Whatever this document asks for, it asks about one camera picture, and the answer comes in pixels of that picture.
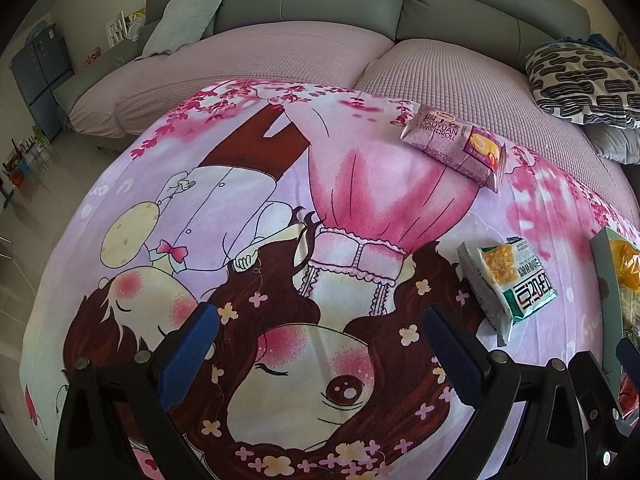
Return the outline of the white green Korean snack packet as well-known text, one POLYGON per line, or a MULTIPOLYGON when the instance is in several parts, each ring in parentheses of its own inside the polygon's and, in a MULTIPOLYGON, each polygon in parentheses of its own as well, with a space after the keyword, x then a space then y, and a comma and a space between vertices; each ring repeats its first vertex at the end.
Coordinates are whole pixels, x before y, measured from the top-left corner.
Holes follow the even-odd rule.
POLYGON ((533 247, 523 237, 504 244, 457 248, 460 268, 472 292, 505 347, 513 326, 555 300, 558 293, 533 247))

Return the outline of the yellow cake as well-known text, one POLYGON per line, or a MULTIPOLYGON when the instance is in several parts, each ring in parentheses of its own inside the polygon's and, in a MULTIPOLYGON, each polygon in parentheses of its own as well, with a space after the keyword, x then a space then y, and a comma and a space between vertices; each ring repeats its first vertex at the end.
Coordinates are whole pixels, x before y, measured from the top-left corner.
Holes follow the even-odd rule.
POLYGON ((610 248, 620 291, 624 330, 639 335, 639 249, 628 240, 611 240, 610 248))

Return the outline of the purple swiss roll packet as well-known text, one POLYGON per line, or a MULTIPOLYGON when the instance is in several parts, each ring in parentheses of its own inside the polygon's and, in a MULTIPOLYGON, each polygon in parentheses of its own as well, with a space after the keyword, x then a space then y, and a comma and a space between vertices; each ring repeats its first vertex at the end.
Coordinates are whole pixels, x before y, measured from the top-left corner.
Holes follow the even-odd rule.
POLYGON ((400 140, 492 192, 499 191, 506 146, 492 132, 422 104, 400 140))

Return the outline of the red nice kiss biscuit packet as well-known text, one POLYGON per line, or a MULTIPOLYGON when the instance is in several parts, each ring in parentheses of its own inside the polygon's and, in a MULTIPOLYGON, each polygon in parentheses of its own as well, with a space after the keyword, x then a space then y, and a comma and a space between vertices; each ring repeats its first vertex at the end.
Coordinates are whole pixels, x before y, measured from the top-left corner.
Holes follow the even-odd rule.
POLYGON ((618 404, 623 418, 629 417, 639 407, 639 393, 629 376, 624 373, 620 381, 618 404))

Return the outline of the teal shallow box tray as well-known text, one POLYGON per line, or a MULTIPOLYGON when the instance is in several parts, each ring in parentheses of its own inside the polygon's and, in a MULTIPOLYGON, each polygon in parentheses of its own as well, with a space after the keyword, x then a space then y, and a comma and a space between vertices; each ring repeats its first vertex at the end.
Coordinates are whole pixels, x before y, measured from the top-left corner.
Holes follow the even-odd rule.
POLYGON ((627 337, 636 347, 639 347, 639 335, 634 336, 624 330, 622 309, 620 308, 620 291, 618 290, 610 248, 611 240, 627 239, 617 234, 608 226, 605 226, 590 240, 590 246, 594 265, 596 266, 602 306, 602 367, 606 380, 608 381, 608 386, 614 394, 614 398, 618 400, 620 381, 622 380, 624 372, 620 362, 616 359, 616 344, 618 344, 621 339, 627 337))

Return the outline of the pink cartoon girl blanket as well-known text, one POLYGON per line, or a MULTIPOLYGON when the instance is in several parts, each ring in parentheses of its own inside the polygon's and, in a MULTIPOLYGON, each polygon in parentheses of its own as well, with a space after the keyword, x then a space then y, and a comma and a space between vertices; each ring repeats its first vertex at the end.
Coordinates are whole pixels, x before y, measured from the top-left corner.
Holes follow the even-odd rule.
POLYGON ((32 428, 54 448, 72 368, 153 350, 196 306, 220 327, 170 412, 214 479, 422 479, 469 411, 422 312, 495 335, 461 244, 527 240, 555 300, 514 330, 529 363, 602 350, 591 239, 639 220, 506 144, 498 192, 405 144, 416 102, 235 79, 190 96, 104 171, 44 269, 24 337, 32 428))

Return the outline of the grey cushion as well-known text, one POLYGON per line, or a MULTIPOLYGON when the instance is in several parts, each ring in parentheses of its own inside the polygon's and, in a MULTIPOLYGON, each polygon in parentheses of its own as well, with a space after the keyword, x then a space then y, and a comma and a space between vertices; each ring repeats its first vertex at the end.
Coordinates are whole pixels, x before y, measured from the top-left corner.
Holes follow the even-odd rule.
POLYGON ((640 164, 640 132, 605 124, 585 125, 585 134, 596 153, 622 165, 640 164))

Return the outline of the colourful toys on floor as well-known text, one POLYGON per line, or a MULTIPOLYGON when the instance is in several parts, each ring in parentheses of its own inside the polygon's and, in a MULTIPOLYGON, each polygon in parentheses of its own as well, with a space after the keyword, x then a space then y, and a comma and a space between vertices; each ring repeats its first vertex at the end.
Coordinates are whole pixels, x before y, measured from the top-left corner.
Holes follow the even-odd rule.
POLYGON ((31 174, 47 165, 52 145, 43 130, 33 126, 31 136, 20 142, 12 140, 12 146, 12 152, 1 163, 1 171, 10 185, 19 188, 31 174))

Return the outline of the pink checkered sofa cover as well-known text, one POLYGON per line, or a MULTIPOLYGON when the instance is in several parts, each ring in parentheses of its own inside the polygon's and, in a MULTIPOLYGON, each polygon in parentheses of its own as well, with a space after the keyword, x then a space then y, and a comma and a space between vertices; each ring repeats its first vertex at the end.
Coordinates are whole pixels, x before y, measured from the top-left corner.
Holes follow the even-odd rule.
POLYGON ((236 78, 352 88, 448 110, 544 156, 632 224, 639 222, 636 193, 622 167, 599 157, 581 128, 536 107, 524 74, 442 41, 393 44, 377 32, 326 22, 241 27, 149 58, 126 41, 80 70, 55 97, 76 132, 121 150, 192 94, 236 78))

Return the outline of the black and white patterned pillow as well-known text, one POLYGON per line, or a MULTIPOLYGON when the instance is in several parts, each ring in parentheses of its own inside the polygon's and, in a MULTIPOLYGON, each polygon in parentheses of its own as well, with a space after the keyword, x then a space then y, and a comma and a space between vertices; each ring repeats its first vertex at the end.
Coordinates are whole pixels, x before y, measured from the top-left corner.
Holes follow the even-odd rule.
POLYGON ((639 127, 639 72, 615 55, 578 42, 552 42, 524 58, 537 106, 586 126, 639 127))

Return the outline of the teal blue cloth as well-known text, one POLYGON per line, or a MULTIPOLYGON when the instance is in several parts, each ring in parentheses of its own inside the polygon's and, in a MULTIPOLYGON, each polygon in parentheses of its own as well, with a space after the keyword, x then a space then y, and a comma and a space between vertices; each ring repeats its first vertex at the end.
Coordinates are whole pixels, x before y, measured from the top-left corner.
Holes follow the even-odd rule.
MULTIPOLYGON (((594 32, 590 34, 586 39, 582 38, 559 38, 555 40, 556 42, 572 42, 573 44, 582 44, 583 46, 592 47, 599 49, 603 52, 606 52, 609 55, 614 55, 616 58, 621 58, 622 56, 615 50, 615 48, 606 40, 601 34, 597 34, 594 32)), ((554 44, 554 40, 549 41, 549 44, 554 44)))

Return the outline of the dark blue cabinet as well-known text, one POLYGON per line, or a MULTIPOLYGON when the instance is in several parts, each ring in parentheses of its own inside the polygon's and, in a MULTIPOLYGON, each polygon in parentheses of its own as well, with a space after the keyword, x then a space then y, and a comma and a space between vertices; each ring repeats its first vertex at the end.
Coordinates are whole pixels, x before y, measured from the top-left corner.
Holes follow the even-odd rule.
POLYGON ((11 70, 35 124, 49 139, 63 129, 63 112, 54 90, 73 76, 66 42, 55 24, 47 26, 11 60, 11 70))

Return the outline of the white picture frames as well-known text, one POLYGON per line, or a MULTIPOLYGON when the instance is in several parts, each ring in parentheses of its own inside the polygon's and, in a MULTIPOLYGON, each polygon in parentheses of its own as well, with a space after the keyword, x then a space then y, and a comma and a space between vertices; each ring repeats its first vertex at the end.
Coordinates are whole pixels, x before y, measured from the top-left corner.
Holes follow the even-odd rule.
POLYGON ((107 44, 109 48, 114 48, 116 44, 124 40, 136 41, 140 29, 145 24, 146 9, 125 14, 120 11, 114 20, 105 24, 107 44))

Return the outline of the light grey small pillow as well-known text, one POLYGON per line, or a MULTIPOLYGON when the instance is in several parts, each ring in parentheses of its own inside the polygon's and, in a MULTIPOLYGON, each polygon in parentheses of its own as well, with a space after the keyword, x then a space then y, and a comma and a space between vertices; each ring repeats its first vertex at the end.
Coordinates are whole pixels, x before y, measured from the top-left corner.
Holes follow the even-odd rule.
POLYGON ((173 54, 198 42, 224 0, 170 0, 146 40, 140 58, 173 54))

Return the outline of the grey sectional sofa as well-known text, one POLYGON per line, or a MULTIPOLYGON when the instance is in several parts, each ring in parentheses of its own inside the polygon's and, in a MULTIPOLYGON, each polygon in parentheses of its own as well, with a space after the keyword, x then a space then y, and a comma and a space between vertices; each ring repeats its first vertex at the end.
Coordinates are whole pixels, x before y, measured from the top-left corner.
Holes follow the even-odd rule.
MULTIPOLYGON (((129 41, 141 54, 169 1, 145 0, 145 24, 138 39, 124 40, 114 48, 129 41)), ((201 40, 232 29, 282 22, 355 26, 377 32, 393 44, 411 39, 448 42, 514 70, 545 42, 586 39, 594 32, 613 40, 618 32, 612 16, 580 0, 224 0, 201 40)))

